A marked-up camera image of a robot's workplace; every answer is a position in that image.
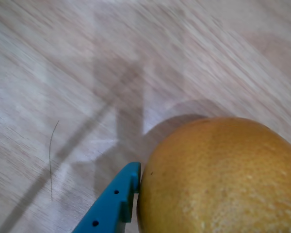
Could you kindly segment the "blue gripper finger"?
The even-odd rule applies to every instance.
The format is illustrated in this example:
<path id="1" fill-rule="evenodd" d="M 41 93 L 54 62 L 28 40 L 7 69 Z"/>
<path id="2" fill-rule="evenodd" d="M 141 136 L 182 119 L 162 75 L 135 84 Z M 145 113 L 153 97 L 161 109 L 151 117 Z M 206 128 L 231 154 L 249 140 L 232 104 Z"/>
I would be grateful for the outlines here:
<path id="1" fill-rule="evenodd" d="M 141 163 L 127 164 L 97 198 L 74 233 L 123 233 L 131 222 L 134 195 L 139 193 Z"/>

